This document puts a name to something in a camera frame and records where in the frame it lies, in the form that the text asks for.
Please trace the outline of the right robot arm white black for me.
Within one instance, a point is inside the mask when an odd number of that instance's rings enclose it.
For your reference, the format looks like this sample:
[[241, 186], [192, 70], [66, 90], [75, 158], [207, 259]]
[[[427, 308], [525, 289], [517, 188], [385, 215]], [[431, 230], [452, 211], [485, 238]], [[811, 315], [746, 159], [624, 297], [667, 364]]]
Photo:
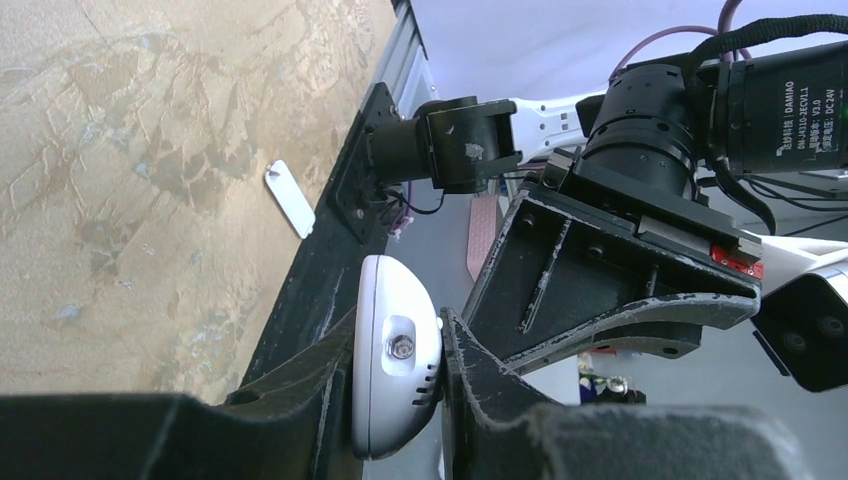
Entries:
[[746, 320], [781, 350], [803, 350], [803, 297], [843, 317], [821, 280], [794, 274], [768, 293], [778, 261], [710, 208], [696, 171], [705, 164], [712, 184], [774, 230], [743, 178], [845, 166], [845, 43], [726, 55], [846, 30], [840, 15], [758, 20], [627, 67], [578, 102], [586, 143], [564, 165], [534, 165], [520, 186], [465, 308], [476, 338], [527, 373], [593, 349], [677, 358], [704, 328]]

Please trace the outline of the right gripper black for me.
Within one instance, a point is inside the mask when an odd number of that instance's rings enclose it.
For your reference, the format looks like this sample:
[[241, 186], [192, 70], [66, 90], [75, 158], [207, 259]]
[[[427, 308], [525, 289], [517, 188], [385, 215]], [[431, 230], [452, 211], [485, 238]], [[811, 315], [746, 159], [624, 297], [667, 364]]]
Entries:
[[761, 243], [686, 151], [605, 148], [522, 183], [462, 317], [519, 373], [593, 349], [678, 359], [759, 312]]

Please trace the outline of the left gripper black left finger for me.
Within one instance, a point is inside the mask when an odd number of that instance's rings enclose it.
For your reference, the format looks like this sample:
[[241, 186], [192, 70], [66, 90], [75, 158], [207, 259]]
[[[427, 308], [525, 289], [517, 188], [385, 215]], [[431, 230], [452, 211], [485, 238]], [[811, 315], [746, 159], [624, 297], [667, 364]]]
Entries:
[[357, 479], [355, 317], [219, 405], [186, 394], [5, 396], [5, 479]]

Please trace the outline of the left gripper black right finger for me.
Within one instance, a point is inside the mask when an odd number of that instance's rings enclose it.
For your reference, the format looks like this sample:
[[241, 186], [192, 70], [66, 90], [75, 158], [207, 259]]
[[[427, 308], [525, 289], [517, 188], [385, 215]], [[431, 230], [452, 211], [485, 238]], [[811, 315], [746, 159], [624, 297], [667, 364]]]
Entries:
[[564, 405], [441, 310], [449, 479], [809, 479], [799, 441], [747, 407]]

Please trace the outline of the silver battery cover plate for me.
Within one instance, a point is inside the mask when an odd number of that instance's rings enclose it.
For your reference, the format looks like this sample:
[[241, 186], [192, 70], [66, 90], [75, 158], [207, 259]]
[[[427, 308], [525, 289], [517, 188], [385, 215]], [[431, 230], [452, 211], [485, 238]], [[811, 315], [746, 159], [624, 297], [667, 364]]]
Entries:
[[316, 215], [283, 160], [272, 162], [264, 174], [265, 185], [301, 240], [313, 232]]

